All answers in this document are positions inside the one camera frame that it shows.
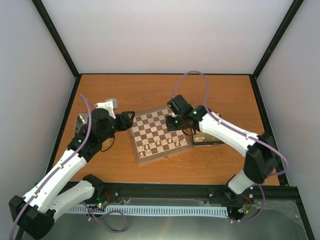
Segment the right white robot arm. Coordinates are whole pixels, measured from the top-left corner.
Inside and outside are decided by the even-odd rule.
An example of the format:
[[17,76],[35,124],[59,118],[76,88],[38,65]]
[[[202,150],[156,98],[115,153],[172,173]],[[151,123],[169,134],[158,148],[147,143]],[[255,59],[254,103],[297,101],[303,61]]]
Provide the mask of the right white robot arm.
[[213,136],[244,157],[243,168],[226,184],[224,194],[231,198],[262,184],[277,167],[274,141],[270,134],[245,131],[210,111],[206,106],[192,107],[182,95],[167,102],[172,114],[166,117],[169,131],[193,129]]

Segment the white rook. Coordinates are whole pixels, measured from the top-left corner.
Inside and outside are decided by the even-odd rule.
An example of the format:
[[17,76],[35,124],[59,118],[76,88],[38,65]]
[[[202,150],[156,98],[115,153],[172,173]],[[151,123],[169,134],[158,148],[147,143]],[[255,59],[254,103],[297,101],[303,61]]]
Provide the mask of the white rook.
[[181,141],[181,145],[184,146],[184,145],[186,145],[186,144],[187,144],[186,139],[183,139],[183,140]]

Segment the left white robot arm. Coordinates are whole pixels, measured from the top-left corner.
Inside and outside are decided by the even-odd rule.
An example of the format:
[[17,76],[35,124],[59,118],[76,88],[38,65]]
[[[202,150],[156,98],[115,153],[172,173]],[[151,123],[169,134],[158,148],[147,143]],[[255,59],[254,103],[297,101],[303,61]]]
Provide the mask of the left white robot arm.
[[68,144],[56,165],[24,196],[15,195],[9,201],[12,219],[35,240],[49,233],[56,220],[75,205],[99,201],[104,195],[104,183],[88,174],[72,188],[62,191],[69,180],[83,168],[103,143],[117,132],[133,126],[134,111],[114,114],[112,109],[96,108]]

